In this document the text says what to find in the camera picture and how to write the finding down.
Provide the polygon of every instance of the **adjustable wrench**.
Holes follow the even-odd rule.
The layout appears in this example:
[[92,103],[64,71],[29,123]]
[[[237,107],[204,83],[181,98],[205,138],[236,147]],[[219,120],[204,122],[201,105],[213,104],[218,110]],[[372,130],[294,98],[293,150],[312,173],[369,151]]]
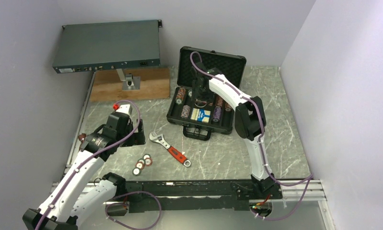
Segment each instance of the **adjustable wrench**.
[[163,134],[157,135],[155,132],[151,132],[149,134],[149,139],[155,143],[163,145],[169,151],[169,153],[176,158],[182,165],[185,167],[191,166],[191,161],[187,159],[183,154],[181,154],[177,149],[175,149],[173,146],[169,145],[163,137]]

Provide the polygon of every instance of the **case handle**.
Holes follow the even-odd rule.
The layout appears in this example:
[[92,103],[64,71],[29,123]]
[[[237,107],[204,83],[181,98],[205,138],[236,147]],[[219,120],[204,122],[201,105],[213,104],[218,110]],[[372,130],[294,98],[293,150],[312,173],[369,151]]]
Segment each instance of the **case handle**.
[[183,126],[183,135],[187,138],[194,138],[194,139],[197,139],[197,140],[209,140],[209,138],[211,137],[211,130],[208,130],[207,131],[207,135],[202,135],[200,134],[200,129],[199,128],[196,128],[194,130],[194,133],[192,132],[188,132],[187,131],[187,127],[186,126]]

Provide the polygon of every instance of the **wooden board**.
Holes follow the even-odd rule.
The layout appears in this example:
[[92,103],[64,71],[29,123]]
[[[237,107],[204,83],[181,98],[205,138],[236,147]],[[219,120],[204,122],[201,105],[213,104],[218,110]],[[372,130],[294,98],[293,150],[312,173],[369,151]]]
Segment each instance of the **wooden board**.
[[122,90],[123,83],[116,70],[102,70],[95,75],[90,101],[106,102],[170,97],[169,68],[125,69],[124,73],[140,77],[139,90]]

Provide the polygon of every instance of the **brown knob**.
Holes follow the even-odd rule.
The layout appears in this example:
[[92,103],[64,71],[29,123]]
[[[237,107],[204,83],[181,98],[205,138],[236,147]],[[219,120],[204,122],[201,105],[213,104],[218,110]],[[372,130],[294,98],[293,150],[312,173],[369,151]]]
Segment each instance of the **brown knob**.
[[83,143],[86,137],[87,137],[87,134],[85,134],[85,133],[80,133],[80,134],[78,135],[77,138],[78,138],[78,140],[79,140],[81,143]]

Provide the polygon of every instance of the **case lid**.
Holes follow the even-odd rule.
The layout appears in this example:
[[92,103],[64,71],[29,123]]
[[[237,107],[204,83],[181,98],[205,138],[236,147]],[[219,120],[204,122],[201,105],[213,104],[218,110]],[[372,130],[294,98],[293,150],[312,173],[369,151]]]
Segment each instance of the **case lid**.
[[[233,85],[239,88],[246,64],[245,57],[196,49],[188,46],[184,46],[180,49],[177,85],[189,88],[193,86],[195,76],[191,72],[192,65],[190,62],[190,54],[193,51],[200,53],[203,64],[207,69],[218,68]],[[198,55],[193,55],[193,60],[198,62]]]

